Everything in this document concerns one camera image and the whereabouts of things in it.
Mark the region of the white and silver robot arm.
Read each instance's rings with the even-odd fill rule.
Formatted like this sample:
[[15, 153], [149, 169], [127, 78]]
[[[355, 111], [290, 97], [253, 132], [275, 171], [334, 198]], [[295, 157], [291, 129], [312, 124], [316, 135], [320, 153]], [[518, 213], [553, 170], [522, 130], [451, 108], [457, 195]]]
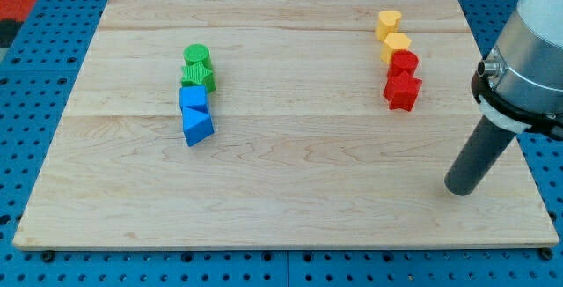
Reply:
[[562, 138], [562, 0], [519, 0], [472, 94], [483, 114], [474, 134]]

